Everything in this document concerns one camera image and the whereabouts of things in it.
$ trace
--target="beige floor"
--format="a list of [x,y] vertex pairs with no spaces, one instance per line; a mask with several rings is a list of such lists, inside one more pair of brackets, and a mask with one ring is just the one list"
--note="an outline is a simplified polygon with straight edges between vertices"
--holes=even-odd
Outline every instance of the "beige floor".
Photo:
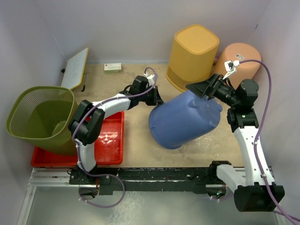
[[[74,90],[77,102],[84,99],[100,101],[116,95],[132,83],[137,75],[143,75],[147,66],[158,73],[157,86],[161,98],[166,102],[179,95],[166,79],[165,64],[127,64],[122,65],[122,73],[105,74],[103,65],[88,64],[85,72],[86,90]],[[124,159],[121,167],[207,167],[212,160],[228,160],[233,166],[243,166],[238,143],[227,124],[228,107],[223,106],[221,122],[212,132],[182,145],[179,149],[168,150],[152,138],[148,128],[148,116],[153,106],[140,103],[125,112]]]

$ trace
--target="white cable clip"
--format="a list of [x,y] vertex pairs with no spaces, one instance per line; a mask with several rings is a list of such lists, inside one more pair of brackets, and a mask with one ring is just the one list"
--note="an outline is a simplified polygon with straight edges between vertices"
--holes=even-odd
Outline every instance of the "white cable clip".
[[228,60],[228,61],[224,62],[224,66],[225,66],[227,73],[223,77],[223,80],[225,80],[226,78],[228,78],[229,76],[234,74],[236,72],[236,67],[238,67],[239,65],[240,65],[240,61],[238,61],[238,60],[235,60],[235,61]]
[[151,87],[154,84],[154,82],[156,81],[154,74],[149,75],[147,77],[147,79],[148,79],[148,82],[149,82],[149,87]]

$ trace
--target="blue bucket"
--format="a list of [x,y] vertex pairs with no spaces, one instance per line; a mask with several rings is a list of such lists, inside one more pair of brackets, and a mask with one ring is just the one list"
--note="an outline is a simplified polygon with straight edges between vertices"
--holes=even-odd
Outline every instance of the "blue bucket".
[[199,98],[187,90],[151,111],[149,129],[161,146],[177,149],[216,128],[221,111],[214,98]]

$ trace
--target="floor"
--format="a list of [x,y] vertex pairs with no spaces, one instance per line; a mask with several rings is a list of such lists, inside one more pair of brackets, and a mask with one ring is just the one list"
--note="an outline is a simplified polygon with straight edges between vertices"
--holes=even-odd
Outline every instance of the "floor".
[[[98,195],[109,205],[121,192]],[[270,212],[238,212],[233,198],[216,202],[190,192],[126,192],[115,207],[100,209],[78,201],[77,187],[39,187],[27,225],[278,225]]]
[[[79,103],[84,99],[92,102],[110,98],[131,84],[137,75],[143,75],[147,66],[156,70],[157,86],[165,102],[181,93],[166,79],[167,64],[123,64],[118,74],[105,74],[103,65],[87,64],[86,88],[84,92],[80,88],[74,90],[76,100]],[[233,166],[244,166],[239,145],[227,123],[228,106],[219,103],[223,111],[218,127],[176,150],[161,147],[151,136],[148,117],[153,106],[140,103],[126,111],[124,158],[116,167],[207,167],[212,160],[228,160]]]

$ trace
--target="white wall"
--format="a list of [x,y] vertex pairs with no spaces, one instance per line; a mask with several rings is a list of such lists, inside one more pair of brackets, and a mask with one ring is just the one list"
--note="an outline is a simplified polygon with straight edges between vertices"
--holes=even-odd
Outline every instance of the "white wall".
[[17,97],[37,85],[58,85],[65,59],[38,6],[31,0],[0,1],[0,218],[16,224],[25,197],[33,146],[6,133]]
[[36,0],[65,56],[88,62],[167,62],[174,34],[202,24],[219,52],[245,42],[270,0]]
[[[278,184],[284,185],[283,207],[300,217],[300,1],[272,0],[249,43],[262,55],[272,76],[272,95],[262,145]],[[268,78],[260,68],[255,103],[261,119]]]

